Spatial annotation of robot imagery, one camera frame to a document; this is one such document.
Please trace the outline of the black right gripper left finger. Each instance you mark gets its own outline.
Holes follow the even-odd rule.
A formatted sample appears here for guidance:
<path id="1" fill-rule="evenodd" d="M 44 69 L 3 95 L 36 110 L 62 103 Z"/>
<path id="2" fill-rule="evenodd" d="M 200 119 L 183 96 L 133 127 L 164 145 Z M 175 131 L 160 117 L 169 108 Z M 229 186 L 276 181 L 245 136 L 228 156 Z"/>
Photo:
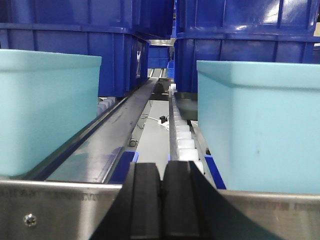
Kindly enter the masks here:
<path id="1" fill-rule="evenodd" d="M 127 177 L 91 240 L 159 240 L 160 175 L 155 163 L 131 163 Z"/>

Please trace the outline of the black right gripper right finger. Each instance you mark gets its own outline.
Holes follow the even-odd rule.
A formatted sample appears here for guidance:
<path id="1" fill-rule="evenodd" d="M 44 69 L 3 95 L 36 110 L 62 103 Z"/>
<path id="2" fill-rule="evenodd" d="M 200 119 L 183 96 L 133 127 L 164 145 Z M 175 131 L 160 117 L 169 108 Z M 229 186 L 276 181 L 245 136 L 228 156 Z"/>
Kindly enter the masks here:
<path id="1" fill-rule="evenodd" d="M 270 196 L 216 189 L 193 161 L 170 161 L 162 187 L 166 240 L 279 240 L 267 225 Z"/>

